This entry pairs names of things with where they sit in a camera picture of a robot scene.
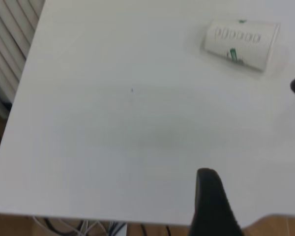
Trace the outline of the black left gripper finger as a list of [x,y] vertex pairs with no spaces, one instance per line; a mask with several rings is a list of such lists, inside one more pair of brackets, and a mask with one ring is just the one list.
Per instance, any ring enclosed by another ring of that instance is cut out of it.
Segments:
[[209,168],[197,170],[195,211],[190,236],[242,236],[221,178]]

